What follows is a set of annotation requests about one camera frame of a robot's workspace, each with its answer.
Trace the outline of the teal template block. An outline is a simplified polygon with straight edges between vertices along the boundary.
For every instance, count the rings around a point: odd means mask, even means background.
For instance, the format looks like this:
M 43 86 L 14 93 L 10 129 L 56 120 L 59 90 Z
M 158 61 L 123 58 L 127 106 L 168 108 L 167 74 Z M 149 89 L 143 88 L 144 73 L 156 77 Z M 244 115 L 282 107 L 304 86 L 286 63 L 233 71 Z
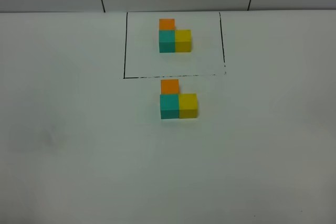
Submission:
M 159 51 L 175 52 L 175 30 L 159 30 Z

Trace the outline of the yellow template block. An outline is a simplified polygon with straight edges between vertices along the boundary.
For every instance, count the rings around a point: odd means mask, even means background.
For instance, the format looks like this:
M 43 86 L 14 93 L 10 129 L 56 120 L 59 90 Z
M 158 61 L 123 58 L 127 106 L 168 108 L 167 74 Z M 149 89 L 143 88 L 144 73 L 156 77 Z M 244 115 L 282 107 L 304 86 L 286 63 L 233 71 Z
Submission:
M 191 30 L 175 30 L 175 52 L 192 51 Z

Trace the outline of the orange template block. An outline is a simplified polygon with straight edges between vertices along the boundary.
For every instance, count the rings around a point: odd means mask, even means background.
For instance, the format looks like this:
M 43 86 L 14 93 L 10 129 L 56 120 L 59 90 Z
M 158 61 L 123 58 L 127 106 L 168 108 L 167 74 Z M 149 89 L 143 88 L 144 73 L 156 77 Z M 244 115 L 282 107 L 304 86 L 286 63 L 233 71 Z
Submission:
M 175 19 L 159 19 L 159 30 L 174 30 L 175 29 Z

